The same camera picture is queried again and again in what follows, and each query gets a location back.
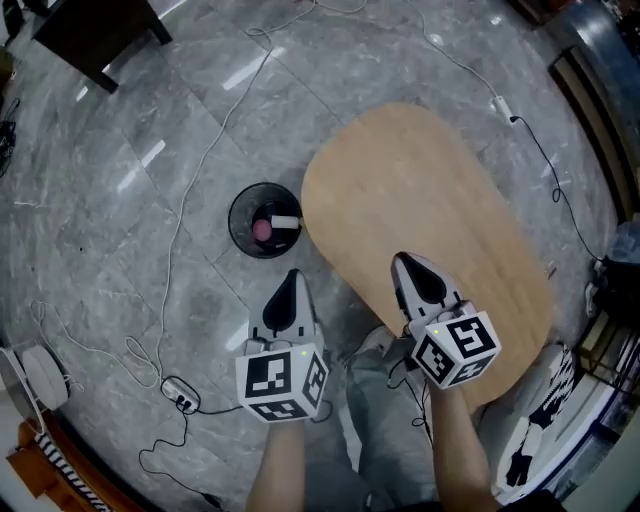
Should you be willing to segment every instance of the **sneaker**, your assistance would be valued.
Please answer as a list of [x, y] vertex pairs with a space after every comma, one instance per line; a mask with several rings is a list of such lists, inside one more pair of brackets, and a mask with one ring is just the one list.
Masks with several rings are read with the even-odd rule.
[[386, 326], [381, 325], [380, 327], [376, 327], [373, 331], [367, 334], [358, 350], [347, 357], [345, 363], [348, 362], [351, 358], [357, 356], [358, 354], [362, 354], [367, 350], [377, 350], [378, 352], [380, 352], [380, 355], [384, 357], [387, 352], [389, 352], [391, 343], [393, 343], [393, 340], [395, 339], [395, 336], [389, 329], [387, 329]]
[[598, 287], [593, 283], [589, 283], [584, 289], [585, 312], [589, 318], [595, 318], [598, 313], [598, 307], [593, 302], [593, 298], [598, 291]]
[[600, 277], [602, 274], [604, 274], [605, 269], [606, 268], [604, 266], [604, 263], [602, 263], [602, 261], [600, 260], [596, 260], [593, 264], [593, 272], [595, 273], [596, 277]]

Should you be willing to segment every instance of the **forearm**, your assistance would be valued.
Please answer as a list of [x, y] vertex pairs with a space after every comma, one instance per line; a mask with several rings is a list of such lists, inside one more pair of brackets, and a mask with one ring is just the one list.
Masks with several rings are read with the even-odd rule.
[[430, 384], [433, 453], [438, 496], [447, 512], [495, 511], [484, 449], [471, 423], [460, 388]]
[[304, 423], [277, 423], [269, 428], [258, 476], [247, 500], [247, 512], [302, 512], [304, 503]]

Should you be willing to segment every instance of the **pink object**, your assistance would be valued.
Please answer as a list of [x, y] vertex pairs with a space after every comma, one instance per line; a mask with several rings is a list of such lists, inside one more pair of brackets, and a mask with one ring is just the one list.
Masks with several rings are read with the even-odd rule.
[[253, 238], [258, 242], [266, 242], [271, 238], [271, 223], [268, 220], [257, 220], [253, 225]]

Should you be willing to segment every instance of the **marble floor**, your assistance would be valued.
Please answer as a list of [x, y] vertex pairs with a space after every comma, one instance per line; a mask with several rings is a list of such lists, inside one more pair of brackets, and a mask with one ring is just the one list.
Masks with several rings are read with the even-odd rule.
[[[546, 66], [557, 53], [501, 0], [414, 0], [434, 41], [489, 78], [524, 116], [556, 164], [576, 219], [603, 253], [613, 206], [585, 134]], [[355, 0], [336, 0], [353, 8]], [[12, 43], [17, 72], [7, 104], [22, 99], [17, 146], [0, 180], [0, 314], [5, 340], [39, 337], [29, 303], [55, 304], [91, 347], [122, 356], [125, 336], [152, 353], [160, 329], [166, 253], [180, 197], [202, 152], [265, 55], [244, 33], [307, 9], [284, 0], [189, 0], [164, 22], [173, 42], [146, 37], [108, 70], [108, 95], [30, 41]], [[541, 264], [556, 271], [554, 338], [574, 343], [585, 324], [589, 258], [566, 207], [551, 200], [550, 170], [523, 126], [509, 127], [485, 87], [422, 39], [402, 0], [370, 0], [354, 15], [316, 9], [272, 35], [274, 57], [231, 116], [186, 201], [174, 250], [162, 359], [188, 376], [203, 408], [234, 403], [233, 340], [248, 308], [291, 267], [310, 282], [334, 353], [358, 344], [378, 320], [303, 234], [281, 258], [252, 260], [231, 242], [226, 213], [246, 185], [270, 180], [300, 193], [314, 152], [358, 114], [390, 101], [424, 105], [457, 128], [491, 173]], [[52, 316], [44, 330], [85, 390], [64, 415], [122, 478], [165, 510], [200, 508], [198, 496], [146, 475], [137, 452], [158, 436], [179, 439], [182, 418], [112, 360], [86, 353]], [[218, 495], [239, 510], [257, 471], [265, 428], [242, 411], [194, 416], [183, 449], [160, 448], [148, 465]]]

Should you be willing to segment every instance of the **wooden table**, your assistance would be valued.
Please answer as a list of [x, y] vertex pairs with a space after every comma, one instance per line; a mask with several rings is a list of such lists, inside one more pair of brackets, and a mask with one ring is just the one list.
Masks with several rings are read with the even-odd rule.
[[552, 296], [541, 266], [487, 171], [434, 113], [391, 104], [343, 128], [311, 161], [302, 210], [318, 250], [395, 334], [400, 251], [446, 269], [488, 312], [502, 352], [463, 386], [471, 408], [507, 391], [544, 345]]

